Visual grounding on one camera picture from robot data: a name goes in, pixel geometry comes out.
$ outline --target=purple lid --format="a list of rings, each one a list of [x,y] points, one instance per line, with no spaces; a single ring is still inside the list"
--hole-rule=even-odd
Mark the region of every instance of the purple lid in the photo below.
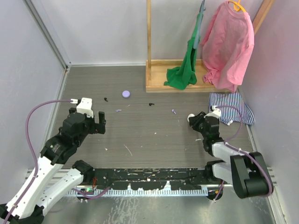
[[[122,92],[122,96],[124,98],[128,98],[130,96],[130,92],[128,90],[125,90],[124,92]]]

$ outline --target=wooden frame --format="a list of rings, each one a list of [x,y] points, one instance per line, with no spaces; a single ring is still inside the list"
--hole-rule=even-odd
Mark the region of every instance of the wooden frame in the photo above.
[[[260,28],[268,11],[275,0],[264,0],[255,19],[252,22],[254,34]],[[145,70],[145,89],[146,92],[224,92],[227,90],[217,90],[213,85],[204,83],[202,77],[207,73],[201,59],[196,60],[195,75],[197,83],[188,85],[184,90],[178,90],[170,86],[165,86],[167,69],[180,66],[182,59],[178,60],[152,60],[151,59],[151,0],[147,0],[147,28],[148,28],[148,60]]]

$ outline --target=pink sweater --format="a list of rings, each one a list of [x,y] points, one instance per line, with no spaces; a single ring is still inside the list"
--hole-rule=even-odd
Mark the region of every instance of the pink sweater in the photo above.
[[[203,81],[216,89],[235,92],[243,77],[254,46],[254,32],[250,16],[222,3],[208,26],[202,59],[208,73]]]

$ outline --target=yellow hanger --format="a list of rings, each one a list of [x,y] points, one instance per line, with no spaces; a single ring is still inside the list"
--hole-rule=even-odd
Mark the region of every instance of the yellow hanger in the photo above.
[[[242,10],[243,12],[246,12],[246,10],[240,5],[240,1],[241,1],[241,0],[239,0],[239,2],[236,2],[236,1],[228,1],[228,2],[231,2],[231,3],[234,4],[234,9],[235,9],[235,11],[239,12],[240,10]]]

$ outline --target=blue and white striped fabric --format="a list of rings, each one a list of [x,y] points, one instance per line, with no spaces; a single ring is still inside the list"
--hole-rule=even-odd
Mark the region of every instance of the blue and white striped fabric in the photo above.
[[[234,106],[239,109],[239,111],[242,114],[243,122],[247,125],[252,125],[255,122],[254,115],[250,108],[244,103],[240,93],[230,93],[230,94],[223,94],[223,93],[216,93],[211,92],[210,93],[210,99],[209,99],[209,110],[211,106],[217,105],[217,106]],[[230,125],[232,122],[237,121],[240,122],[240,116],[238,112],[234,108],[220,108],[221,110],[221,117],[219,120],[226,124]]]

